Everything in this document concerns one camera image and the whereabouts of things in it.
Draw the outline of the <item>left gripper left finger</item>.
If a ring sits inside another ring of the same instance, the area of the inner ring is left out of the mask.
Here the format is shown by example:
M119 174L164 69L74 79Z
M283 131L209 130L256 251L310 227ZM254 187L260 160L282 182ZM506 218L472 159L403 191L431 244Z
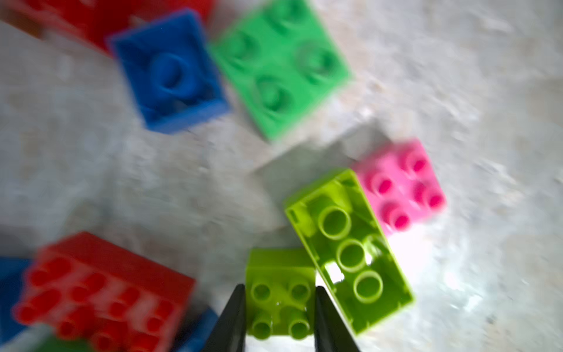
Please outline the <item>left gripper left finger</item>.
M208 337L202 352L244 352L246 342L246 288L239 284Z

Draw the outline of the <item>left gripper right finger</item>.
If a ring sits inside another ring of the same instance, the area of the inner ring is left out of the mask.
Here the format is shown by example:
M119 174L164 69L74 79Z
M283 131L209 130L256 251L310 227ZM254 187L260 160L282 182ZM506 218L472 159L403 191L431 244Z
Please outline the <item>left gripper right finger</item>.
M324 287L315 289L315 351L360 352Z

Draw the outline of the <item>lime small lego brick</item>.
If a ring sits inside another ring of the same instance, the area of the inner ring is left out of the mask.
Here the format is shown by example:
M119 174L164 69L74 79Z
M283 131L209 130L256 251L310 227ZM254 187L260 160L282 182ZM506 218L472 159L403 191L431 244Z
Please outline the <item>lime small lego brick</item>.
M246 328L258 340L303 340L315 325L316 270L303 248L252 249L246 266Z

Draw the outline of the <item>lime long lego brick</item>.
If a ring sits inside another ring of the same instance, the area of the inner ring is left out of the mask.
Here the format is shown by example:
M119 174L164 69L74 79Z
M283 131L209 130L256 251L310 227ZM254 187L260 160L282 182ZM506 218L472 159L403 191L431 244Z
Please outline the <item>lime long lego brick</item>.
M334 170L304 187L284 211L355 335L413 303L353 170Z

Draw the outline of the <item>pink lego brick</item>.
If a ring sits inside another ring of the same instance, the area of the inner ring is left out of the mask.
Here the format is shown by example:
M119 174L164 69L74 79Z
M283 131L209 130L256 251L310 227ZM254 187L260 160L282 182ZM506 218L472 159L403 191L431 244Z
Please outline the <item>pink lego brick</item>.
M418 139L391 142L352 166L387 237L435 216L447 205Z

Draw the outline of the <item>blue lego brick front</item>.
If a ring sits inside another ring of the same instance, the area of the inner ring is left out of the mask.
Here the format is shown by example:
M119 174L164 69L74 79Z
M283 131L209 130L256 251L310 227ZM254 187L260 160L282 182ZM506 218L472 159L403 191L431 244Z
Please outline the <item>blue lego brick front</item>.
M218 315L208 308L187 328L181 330L174 340L173 352L201 351L218 321Z

